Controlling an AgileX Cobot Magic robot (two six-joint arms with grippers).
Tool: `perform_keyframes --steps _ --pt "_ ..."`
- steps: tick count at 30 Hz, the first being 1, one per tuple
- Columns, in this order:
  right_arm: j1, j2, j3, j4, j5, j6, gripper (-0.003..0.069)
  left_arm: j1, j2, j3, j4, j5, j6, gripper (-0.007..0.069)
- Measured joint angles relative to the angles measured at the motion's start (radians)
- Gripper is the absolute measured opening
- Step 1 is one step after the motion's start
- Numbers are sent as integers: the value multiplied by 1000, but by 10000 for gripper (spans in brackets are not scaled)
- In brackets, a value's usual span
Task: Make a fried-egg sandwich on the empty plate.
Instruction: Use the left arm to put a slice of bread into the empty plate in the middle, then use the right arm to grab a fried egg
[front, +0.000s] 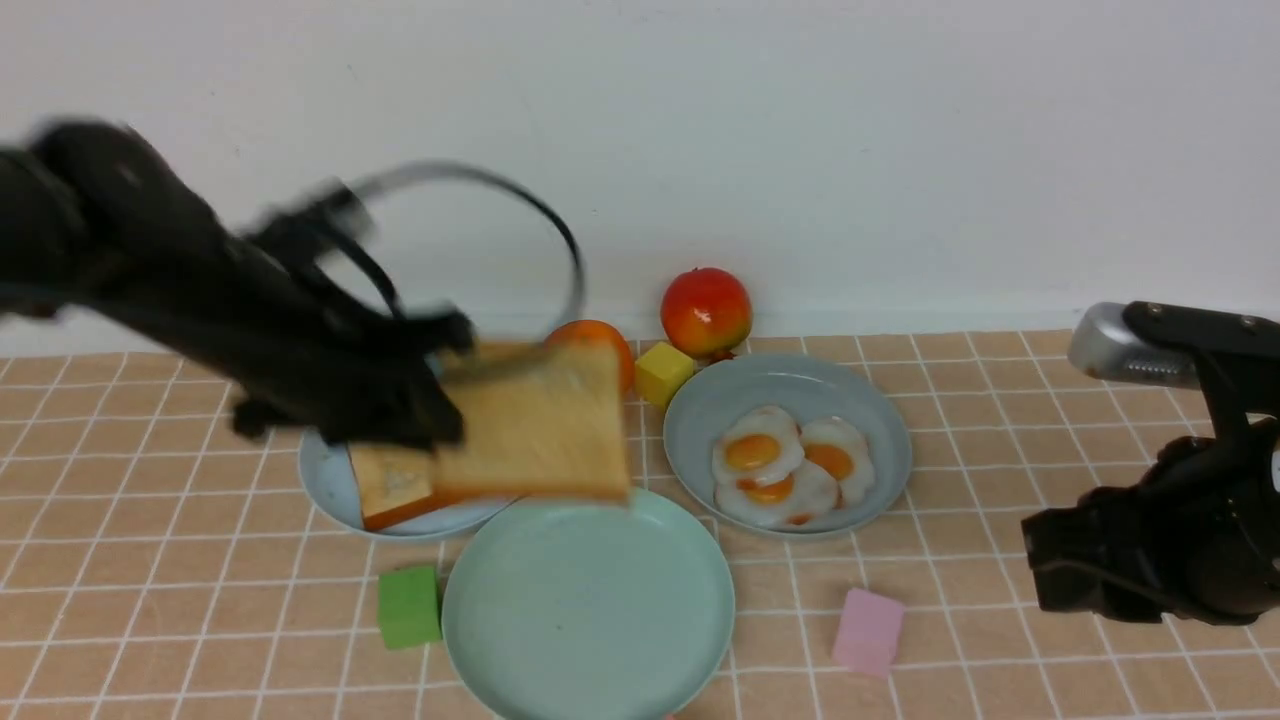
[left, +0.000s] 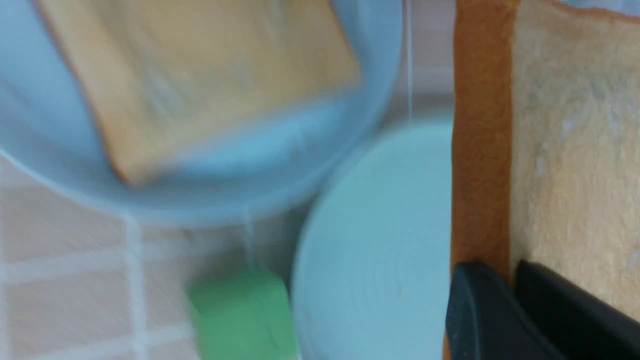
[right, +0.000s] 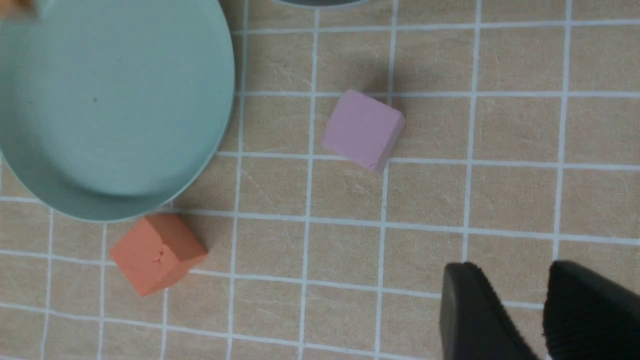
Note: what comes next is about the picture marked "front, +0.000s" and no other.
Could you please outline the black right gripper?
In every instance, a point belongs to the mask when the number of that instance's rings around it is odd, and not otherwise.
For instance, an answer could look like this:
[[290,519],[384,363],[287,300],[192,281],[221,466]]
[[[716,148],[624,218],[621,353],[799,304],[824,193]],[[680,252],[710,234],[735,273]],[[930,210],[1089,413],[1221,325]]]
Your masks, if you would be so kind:
[[1046,612],[1247,626],[1277,605],[1277,423],[1181,437],[1138,483],[1021,521]]

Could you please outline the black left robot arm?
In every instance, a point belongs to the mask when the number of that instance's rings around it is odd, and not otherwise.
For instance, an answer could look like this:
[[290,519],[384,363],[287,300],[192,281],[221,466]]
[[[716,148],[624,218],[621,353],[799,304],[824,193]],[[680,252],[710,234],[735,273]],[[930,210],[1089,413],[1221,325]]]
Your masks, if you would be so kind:
[[246,439],[457,445],[463,415],[426,357],[470,350],[468,319],[385,315],[320,270],[329,252],[369,260],[364,214],[338,186],[237,234],[136,131],[58,120],[3,147],[3,315],[87,309],[223,375]]

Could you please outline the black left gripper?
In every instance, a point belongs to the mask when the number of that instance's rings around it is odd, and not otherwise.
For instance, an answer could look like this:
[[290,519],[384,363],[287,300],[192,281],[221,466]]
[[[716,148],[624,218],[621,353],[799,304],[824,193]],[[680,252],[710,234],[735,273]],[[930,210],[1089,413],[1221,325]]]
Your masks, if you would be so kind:
[[474,324],[454,307],[407,313],[360,243],[353,210],[276,214],[238,234],[230,255],[262,302],[234,433],[310,428],[332,445],[420,450],[463,439],[463,415],[430,359],[471,354]]

